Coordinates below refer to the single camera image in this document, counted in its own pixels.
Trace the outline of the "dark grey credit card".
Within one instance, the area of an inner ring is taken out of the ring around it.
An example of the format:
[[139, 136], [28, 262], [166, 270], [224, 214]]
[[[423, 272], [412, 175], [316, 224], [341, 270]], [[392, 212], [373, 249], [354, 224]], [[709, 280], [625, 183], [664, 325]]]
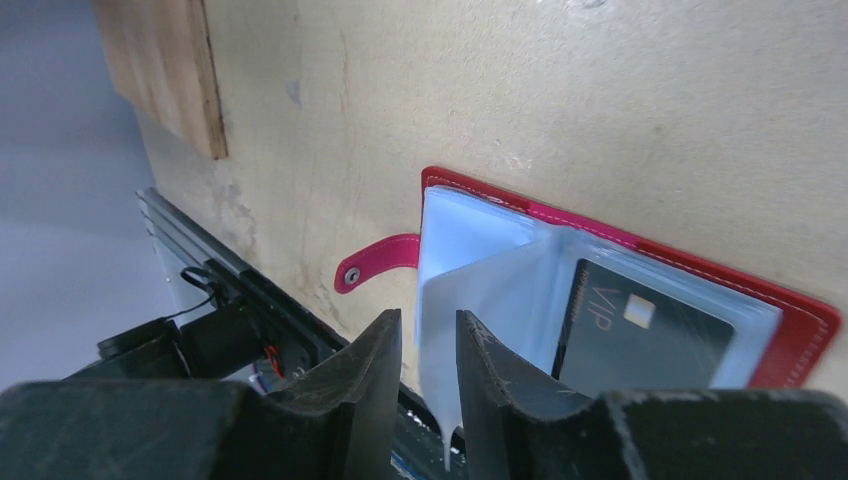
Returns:
[[733, 326], [588, 259], [577, 263], [551, 374], [586, 396], [710, 384]]

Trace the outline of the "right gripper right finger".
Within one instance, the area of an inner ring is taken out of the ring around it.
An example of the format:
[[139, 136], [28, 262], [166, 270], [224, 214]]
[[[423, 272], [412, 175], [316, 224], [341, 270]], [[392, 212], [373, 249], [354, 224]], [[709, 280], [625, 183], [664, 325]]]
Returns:
[[578, 394], [456, 314], [472, 479], [843, 479], [847, 407], [798, 389]]

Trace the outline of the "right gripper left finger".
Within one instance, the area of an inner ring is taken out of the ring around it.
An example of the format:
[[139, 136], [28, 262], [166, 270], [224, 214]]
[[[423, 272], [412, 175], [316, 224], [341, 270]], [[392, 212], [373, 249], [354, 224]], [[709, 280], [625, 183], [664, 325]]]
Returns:
[[262, 395], [238, 381], [85, 379], [1, 395], [5, 479], [387, 479], [401, 313]]

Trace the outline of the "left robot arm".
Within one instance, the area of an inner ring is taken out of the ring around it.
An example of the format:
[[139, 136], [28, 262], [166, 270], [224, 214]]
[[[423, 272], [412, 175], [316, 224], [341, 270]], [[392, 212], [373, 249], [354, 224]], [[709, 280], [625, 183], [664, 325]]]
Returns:
[[97, 344], [71, 379], [223, 379], [266, 353], [251, 310], [229, 304], [179, 326], [159, 318]]

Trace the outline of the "red card holder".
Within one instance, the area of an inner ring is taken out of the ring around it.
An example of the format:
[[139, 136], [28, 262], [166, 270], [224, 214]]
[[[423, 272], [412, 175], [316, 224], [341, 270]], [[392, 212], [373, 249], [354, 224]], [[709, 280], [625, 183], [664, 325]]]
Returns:
[[847, 407], [804, 381], [841, 325], [769, 281], [440, 167], [413, 268], [422, 398], [472, 479], [843, 479]]

